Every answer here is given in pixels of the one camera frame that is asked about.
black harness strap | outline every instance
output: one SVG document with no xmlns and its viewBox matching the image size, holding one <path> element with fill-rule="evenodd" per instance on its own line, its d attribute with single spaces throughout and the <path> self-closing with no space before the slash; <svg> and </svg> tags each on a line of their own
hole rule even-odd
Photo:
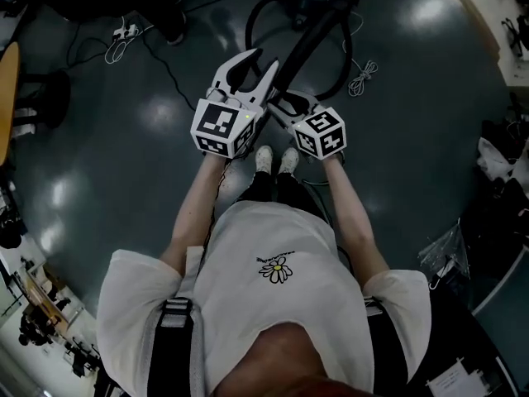
<svg viewBox="0 0 529 397">
<path fill-rule="evenodd" d="M 407 364 L 403 346 L 386 309 L 374 300 L 378 314 L 368 316 L 374 355 L 373 392 L 382 397 L 400 395 L 407 384 Z"/>
<path fill-rule="evenodd" d="M 189 356 L 193 320 L 189 299 L 169 299 L 155 331 L 155 343 L 149 369 L 147 395 L 160 397 L 169 393 L 178 397 L 189 397 Z"/>
</svg>

plastic bag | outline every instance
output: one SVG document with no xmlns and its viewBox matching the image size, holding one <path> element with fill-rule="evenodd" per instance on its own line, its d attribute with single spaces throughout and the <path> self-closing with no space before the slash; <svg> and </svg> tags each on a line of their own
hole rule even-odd
<svg viewBox="0 0 529 397">
<path fill-rule="evenodd" d="M 419 251 L 421 270 L 431 280 L 435 274 L 444 276 L 452 267 L 470 278 L 465 240 L 459 221 L 441 238 Z"/>
</svg>

glossy floor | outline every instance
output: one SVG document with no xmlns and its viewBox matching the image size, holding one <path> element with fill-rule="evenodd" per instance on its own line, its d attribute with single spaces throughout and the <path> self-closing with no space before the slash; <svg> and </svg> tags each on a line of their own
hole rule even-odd
<svg viewBox="0 0 529 397">
<path fill-rule="evenodd" d="M 185 0 L 184 6 L 207 1 Z M 217 66 L 244 50 L 245 21 L 257 1 L 220 2 L 190 14 L 187 38 L 178 47 L 167 46 L 157 31 L 147 36 L 192 102 L 204 96 Z M 472 197 L 480 123 L 505 113 L 508 93 L 458 0 L 361 0 L 358 12 L 365 24 L 355 35 L 355 58 L 361 65 L 376 61 L 379 72 L 362 97 L 343 89 L 327 103 L 346 120 L 346 170 L 381 251 L 392 267 L 410 268 Z M 351 16 L 351 28 L 357 22 Z M 111 18 L 90 22 L 77 43 L 89 36 L 109 41 L 120 25 Z M 26 69 L 45 73 L 64 66 L 75 27 L 43 8 L 21 35 Z M 265 59 L 285 60 L 299 35 L 281 7 L 268 7 L 255 38 Z M 88 41 L 79 54 L 100 49 Z M 293 88 L 321 92 L 335 80 L 343 57 L 336 29 Z M 158 256 L 164 250 L 202 155 L 189 135 L 193 113 L 141 40 L 114 65 L 100 57 L 69 74 L 72 100 L 64 123 L 17 142 L 14 178 L 31 234 L 95 313 L 113 251 Z M 289 142 L 275 122 L 259 141 L 277 157 Z M 251 158 L 233 164 L 217 213 L 252 175 Z M 316 162 L 303 161 L 298 176 L 323 179 Z"/>
</svg>

shoulder strap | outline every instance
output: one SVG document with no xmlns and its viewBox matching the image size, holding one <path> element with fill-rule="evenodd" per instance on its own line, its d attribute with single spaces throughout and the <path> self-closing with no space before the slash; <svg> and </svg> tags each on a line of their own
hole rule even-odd
<svg viewBox="0 0 529 397">
<path fill-rule="evenodd" d="M 165 302 L 156 326 L 155 343 L 150 360 L 147 395 L 191 395 L 189 359 L 194 322 L 190 299 L 176 298 Z"/>
<path fill-rule="evenodd" d="M 201 247 L 190 247 L 186 275 L 179 292 L 165 301 L 155 329 L 147 396 L 204 397 L 203 328 L 200 309 L 193 304 Z"/>
<path fill-rule="evenodd" d="M 374 355 L 375 395 L 399 395 L 407 384 L 407 364 L 403 346 L 384 306 L 377 299 L 366 301 Z"/>
</svg>

wooden surface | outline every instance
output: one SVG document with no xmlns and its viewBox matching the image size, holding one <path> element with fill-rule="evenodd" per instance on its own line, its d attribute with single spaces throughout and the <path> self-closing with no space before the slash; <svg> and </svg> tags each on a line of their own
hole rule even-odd
<svg viewBox="0 0 529 397">
<path fill-rule="evenodd" d="M 469 13 L 474 24 L 478 27 L 479 34 L 481 35 L 484 44 L 487 47 L 488 53 L 494 58 L 494 61 L 499 61 L 499 44 L 496 41 L 496 37 L 490 31 L 487 22 L 484 20 L 481 12 L 472 2 L 472 0 L 460 0 L 463 7 Z"/>
<path fill-rule="evenodd" d="M 19 69 L 20 51 L 15 42 L 0 60 L 0 165 L 6 161 L 11 138 Z"/>
<path fill-rule="evenodd" d="M 42 270 L 44 271 L 45 277 L 48 279 L 51 284 L 53 284 L 58 291 L 61 291 L 62 289 L 66 288 L 66 283 L 59 277 L 55 276 L 55 274 L 51 271 L 50 266 L 45 263 L 42 265 Z"/>
<path fill-rule="evenodd" d="M 54 303 L 48 297 L 48 294 L 44 292 L 44 290 L 35 282 L 33 276 L 29 274 L 26 279 L 26 290 L 30 296 L 31 302 L 35 306 L 39 306 L 53 323 L 55 323 L 53 317 L 56 316 L 60 319 L 60 322 L 55 325 L 55 329 L 60 335 L 65 337 L 69 327 L 68 321 L 60 310 L 55 307 Z"/>
</svg>

